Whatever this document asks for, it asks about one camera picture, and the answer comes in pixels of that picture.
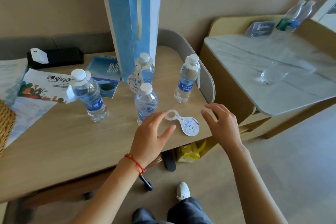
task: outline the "yellow package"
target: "yellow package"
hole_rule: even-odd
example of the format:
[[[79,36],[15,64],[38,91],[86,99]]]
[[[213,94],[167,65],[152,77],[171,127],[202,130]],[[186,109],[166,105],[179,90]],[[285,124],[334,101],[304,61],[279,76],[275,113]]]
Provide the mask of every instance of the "yellow package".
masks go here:
[[[193,162],[196,159],[200,158],[200,151],[202,151],[205,147],[206,140],[204,140],[203,144],[200,148],[197,148],[195,142],[180,146],[176,149],[176,158],[178,162]]]

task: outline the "bracelet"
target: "bracelet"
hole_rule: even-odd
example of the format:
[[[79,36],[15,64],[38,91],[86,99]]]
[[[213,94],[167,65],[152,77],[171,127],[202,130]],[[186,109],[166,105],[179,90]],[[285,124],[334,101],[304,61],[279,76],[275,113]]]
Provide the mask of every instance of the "bracelet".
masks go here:
[[[133,161],[136,163],[136,165],[140,168],[140,169],[138,169],[138,171],[139,171],[139,176],[142,176],[142,174],[143,174],[144,172],[146,172],[145,168],[143,168],[143,167],[140,165],[140,163],[139,163],[138,161],[136,161],[136,160],[133,158],[133,156],[132,156],[131,154],[128,154],[128,153],[127,153],[127,154],[125,154],[124,157],[133,160]]]

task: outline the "woven basket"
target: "woven basket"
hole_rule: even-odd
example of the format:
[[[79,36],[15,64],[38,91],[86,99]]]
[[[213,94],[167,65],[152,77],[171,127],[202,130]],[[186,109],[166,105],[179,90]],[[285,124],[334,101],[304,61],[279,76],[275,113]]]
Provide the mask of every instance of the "woven basket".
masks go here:
[[[5,103],[0,99],[0,158],[9,134],[13,129],[15,116],[15,112],[5,105]]]

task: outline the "water bottle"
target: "water bottle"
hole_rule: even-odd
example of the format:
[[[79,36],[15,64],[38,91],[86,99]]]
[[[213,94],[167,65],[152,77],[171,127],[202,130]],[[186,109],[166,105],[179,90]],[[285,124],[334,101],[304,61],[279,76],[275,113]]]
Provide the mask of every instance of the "water bottle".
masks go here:
[[[75,69],[71,73],[71,87],[74,95],[85,105],[87,113],[93,121],[106,117],[109,112],[100,95],[100,88],[89,71]]]
[[[149,54],[148,53],[141,53],[139,57],[139,66],[147,66],[149,65]],[[148,82],[150,84],[153,83],[153,76],[154,76],[154,66],[153,64],[147,68],[141,71],[141,76],[143,79],[143,82]]]
[[[299,16],[288,26],[289,30],[294,31],[312,12],[313,5],[316,3],[314,0],[309,0],[307,4],[302,6]]]
[[[285,14],[285,17],[281,19],[276,28],[280,31],[286,31],[299,16],[302,10],[302,6],[305,3],[305,0],[299,0],[295,6],[288,10],[288,12]]]
[[[191,88],[201,71],[198,60],[199,57],[196,54],[191,54],[187,56],[181,68],[180,81],[174,94],[179,103],[187,102],[189,99]]]
[[[135,95],[134,102],[138,109],[138,125],[140,126],[148,116],[155,112],[158,106],[158,97],[153,92],[153,87],[150,83],[141,84],[140,90]]]

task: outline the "blue pants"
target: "blue pants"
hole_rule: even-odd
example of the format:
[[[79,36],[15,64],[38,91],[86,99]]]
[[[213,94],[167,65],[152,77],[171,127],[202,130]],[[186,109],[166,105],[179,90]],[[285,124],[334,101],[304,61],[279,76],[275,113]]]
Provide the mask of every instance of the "blue pants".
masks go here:
[[[167,221],[174,224],[213,224],[202,211],[199,201],[193,197],[188,197],[171,208]],[[133,213],[132,224],[157,224],[157,221],[149,211],[140,208]]]

